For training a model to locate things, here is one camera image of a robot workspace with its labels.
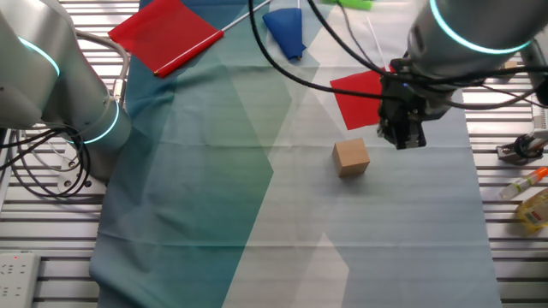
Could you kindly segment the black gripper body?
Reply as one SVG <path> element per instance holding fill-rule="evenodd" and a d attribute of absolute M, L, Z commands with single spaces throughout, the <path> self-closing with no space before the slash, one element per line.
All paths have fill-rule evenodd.
<path fill-rule="evenodd" d="M 403 124 L 407 121 L 426 121 L 426 100 L 405 82 L 380 78 L 381 96 L 378 107 L 379 125 Z"/>

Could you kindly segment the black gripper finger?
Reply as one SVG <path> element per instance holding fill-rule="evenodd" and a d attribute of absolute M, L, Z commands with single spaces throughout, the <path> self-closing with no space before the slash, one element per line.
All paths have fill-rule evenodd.
<path fill-rule="evenodd" d="M 393 146 L 398 146 L 397 138 L 388 119 L 380 118 L 377 126 L 377 135 L 379 138 L 385 139 Z"/>
<path fill-rule="evenodd" d="M 420 121 L 399 121 L 393 125 L 397 150 L 426 146 L 426 137 Z"/>

